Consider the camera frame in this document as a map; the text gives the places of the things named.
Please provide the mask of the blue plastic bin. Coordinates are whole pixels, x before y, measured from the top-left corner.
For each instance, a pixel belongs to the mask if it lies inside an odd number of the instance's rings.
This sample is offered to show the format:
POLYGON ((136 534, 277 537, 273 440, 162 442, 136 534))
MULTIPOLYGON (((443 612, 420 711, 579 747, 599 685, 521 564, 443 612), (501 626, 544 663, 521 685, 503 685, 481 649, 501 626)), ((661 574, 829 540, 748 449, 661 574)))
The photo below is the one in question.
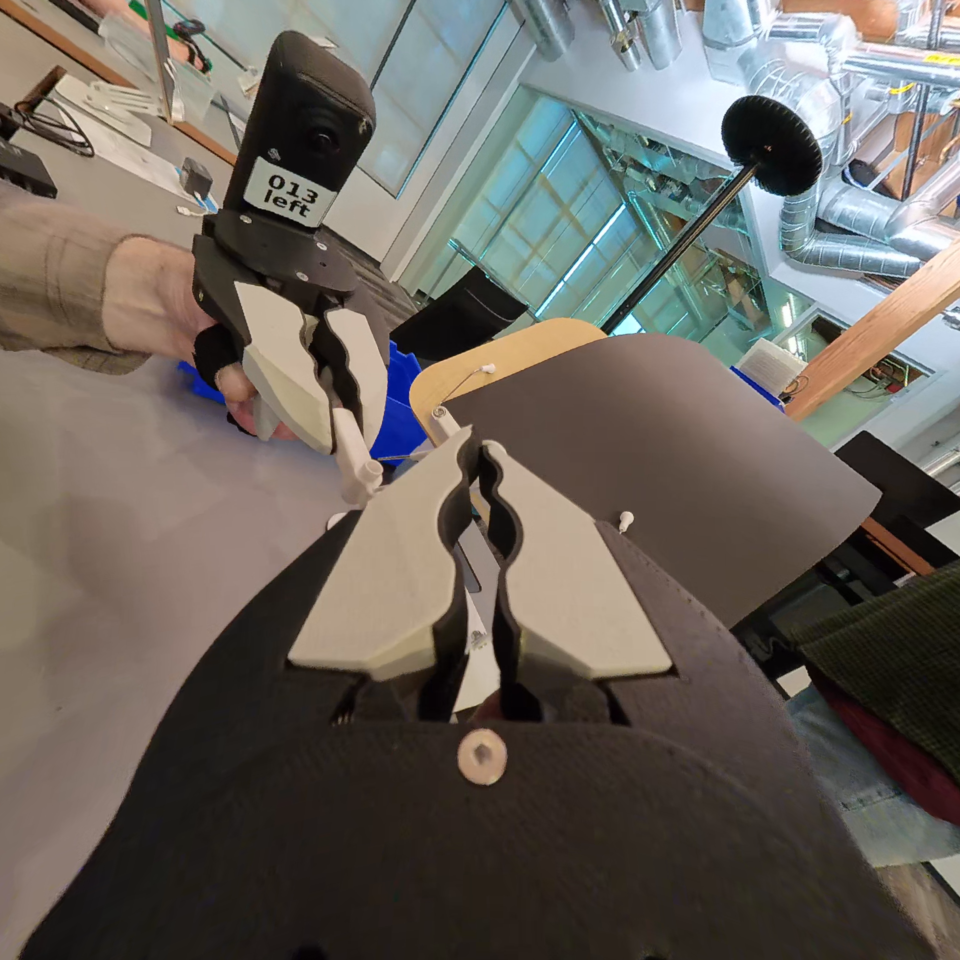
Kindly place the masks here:
MULTIPOLYGON (((370 452, 387 467, 397 469, 402 460, 426 440, 426 432, 410 404, 410 388, 421 367, 412 354, 400 353, 391 342, 388 348, 385 413, 370 452)), ((187 335, 179 350, 178 368, 191 372, 193 393, 221 402, 232 425, 246 435, 258 437, 253 411, 257 391, 245 375, 231 333, 212 326, 201 333, 187 335)))
POLYGON ((781 400, 778 394, 774 394, 768 390, 765 390, 759 383, 750 378, 750 376, 741 371, 737 366, 730 366, 729 371, 743 381, 747 386, 749 386, 751 390, 754 390, 756 393, 758 393, 764 401, 772 404, 774 408, 779 410, 781 413, 786 413, 786 403, 781 400))

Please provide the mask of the black charger block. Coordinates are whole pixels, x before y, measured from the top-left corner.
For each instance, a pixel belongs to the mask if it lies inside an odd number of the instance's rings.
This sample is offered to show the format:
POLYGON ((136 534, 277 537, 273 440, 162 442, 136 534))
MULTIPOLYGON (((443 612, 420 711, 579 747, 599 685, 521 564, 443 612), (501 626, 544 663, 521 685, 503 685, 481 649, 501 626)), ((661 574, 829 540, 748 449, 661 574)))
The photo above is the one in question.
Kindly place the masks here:
POLYGON ((42 159, 5 139, 1 139, 1 180, 41 198, 58 197, 58 188, 42 159))

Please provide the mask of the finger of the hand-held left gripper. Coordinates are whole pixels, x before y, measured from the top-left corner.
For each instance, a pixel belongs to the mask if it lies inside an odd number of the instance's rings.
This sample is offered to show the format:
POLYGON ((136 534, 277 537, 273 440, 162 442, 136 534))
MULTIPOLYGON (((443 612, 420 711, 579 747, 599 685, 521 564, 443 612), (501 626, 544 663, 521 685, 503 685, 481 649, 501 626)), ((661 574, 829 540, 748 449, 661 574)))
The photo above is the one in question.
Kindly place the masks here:
POLYGON ((340 406, 330 364, 311 351, 326 313, 304 313, 265 286, 234 283, 249 342, 242 367, 273 417, 318 452, 334 452, 332 411, 340 406))
POLYGON ((368 448, 382 427, 388 393, 383 360, 366 315, 347 307, 325 310, 319 321, 319 382, 332 409, 354 416, 368 448))

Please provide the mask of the black office chair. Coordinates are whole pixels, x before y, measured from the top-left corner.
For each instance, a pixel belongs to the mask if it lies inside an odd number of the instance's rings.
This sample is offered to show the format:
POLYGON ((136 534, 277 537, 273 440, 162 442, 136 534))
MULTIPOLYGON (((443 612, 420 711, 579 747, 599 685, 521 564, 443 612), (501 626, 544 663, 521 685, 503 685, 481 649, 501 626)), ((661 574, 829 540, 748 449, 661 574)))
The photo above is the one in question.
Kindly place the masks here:
POLYGON ((493 340, 527 312, 527 304, 473 266, 438 298, 390 332, 402 354, 434 364, 493 340))

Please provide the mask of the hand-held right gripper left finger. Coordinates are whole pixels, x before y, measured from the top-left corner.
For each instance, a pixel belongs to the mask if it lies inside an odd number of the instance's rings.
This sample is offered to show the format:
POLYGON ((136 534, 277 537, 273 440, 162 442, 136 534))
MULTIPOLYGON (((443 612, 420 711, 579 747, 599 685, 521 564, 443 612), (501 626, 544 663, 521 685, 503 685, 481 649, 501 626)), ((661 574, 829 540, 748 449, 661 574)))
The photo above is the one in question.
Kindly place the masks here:
POLYGON ((289 651, 373 681, 459 670, 469 621, 454 555, 470 526, 478 438, 462 428, 372 499, 289 651))

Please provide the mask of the black tripod stand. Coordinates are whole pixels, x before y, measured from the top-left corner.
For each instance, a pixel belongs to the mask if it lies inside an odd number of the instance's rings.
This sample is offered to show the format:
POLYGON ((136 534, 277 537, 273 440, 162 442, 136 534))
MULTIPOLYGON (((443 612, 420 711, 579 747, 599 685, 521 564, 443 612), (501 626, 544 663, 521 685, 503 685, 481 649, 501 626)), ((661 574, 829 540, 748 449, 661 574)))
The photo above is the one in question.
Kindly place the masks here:
POLYGON ((732 628, 772 682, 802 664, 790 643, 795 631, 958 561, 958 547, 937 534, 940 524, 958 521, 957 492, 865 430, 835 455, 877 488, 880 499, 831 553, 732 628))

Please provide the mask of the black pole stand with disc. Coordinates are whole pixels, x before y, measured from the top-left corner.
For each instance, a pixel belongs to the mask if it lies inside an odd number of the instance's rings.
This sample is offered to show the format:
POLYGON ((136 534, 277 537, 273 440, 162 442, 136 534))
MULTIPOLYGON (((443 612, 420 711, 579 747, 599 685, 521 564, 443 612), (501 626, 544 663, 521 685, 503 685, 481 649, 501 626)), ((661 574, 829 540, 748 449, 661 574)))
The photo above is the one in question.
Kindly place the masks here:
POLYGON ((822 150, 808 124, 795 111, 768 97, 752 94, 736 100, 724 115, 721 137, 727 156, 737 169, 604 321, 601 330, 606 335, 613 334, 654 291, 751 182, 771 195, 784 198, 809 190, 822 175, 822 150))

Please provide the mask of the white board rail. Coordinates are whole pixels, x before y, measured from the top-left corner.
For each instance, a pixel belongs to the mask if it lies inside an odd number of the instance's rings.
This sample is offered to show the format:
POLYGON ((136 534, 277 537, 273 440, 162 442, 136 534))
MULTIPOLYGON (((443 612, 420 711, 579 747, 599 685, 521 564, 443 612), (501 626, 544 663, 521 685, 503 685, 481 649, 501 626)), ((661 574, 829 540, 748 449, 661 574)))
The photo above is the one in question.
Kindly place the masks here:
POLYGON ((474 517, 455 551, 464 579, 468 618, 466 668, 454 705, 458 719, 473 712, 498 691, 500 684, 493 641, 500 563, 485 531, 480 518, 474 517))

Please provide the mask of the clear acrylic stand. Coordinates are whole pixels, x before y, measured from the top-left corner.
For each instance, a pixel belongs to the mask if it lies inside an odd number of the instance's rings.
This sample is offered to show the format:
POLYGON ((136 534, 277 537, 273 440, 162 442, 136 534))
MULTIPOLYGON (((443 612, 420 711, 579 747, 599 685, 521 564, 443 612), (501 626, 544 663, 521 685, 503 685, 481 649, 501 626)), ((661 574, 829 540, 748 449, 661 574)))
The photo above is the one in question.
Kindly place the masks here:
POLYGON ((164 119, 171 125, 186 122, 186 105, 178 81, 177 68, 161 1, 140 2, 147 19, 150 44, 153 52, 164 119))

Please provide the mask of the person's left hand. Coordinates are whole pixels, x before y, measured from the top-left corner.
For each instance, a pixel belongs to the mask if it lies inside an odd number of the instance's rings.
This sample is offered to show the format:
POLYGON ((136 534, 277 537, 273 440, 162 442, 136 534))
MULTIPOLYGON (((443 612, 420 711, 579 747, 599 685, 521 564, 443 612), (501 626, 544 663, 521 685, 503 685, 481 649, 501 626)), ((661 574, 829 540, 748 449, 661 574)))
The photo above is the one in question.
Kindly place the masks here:
POLYGON ((106 263, 102 328, 125 352, 194 361, 198 336, 214 320, 193 295, 190 251, 146 236, 128 236, 106 263))

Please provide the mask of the black wood-rimmed board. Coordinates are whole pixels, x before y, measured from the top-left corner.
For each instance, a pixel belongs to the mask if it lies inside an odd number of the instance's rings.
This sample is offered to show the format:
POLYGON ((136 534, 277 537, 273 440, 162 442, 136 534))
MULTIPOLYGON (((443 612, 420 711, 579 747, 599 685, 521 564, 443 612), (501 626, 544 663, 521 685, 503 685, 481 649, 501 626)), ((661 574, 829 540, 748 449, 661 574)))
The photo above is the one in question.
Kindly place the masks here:
POLYGON ((552 318, 426 368, 446 404, 627 537, 727 628, 840 546, 881 492, 702 345, 552 318))

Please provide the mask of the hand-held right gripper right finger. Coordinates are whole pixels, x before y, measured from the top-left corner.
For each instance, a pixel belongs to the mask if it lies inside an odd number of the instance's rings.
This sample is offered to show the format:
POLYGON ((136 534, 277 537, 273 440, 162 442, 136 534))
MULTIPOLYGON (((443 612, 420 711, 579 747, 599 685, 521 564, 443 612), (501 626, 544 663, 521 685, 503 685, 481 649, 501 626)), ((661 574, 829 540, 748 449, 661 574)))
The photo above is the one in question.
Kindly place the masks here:
POLYGON ((478 480, 501 555, 493 647, 501 680, 534 666, 587 681, 657 676, 673 666, 594 519, 484 440, 478 480))

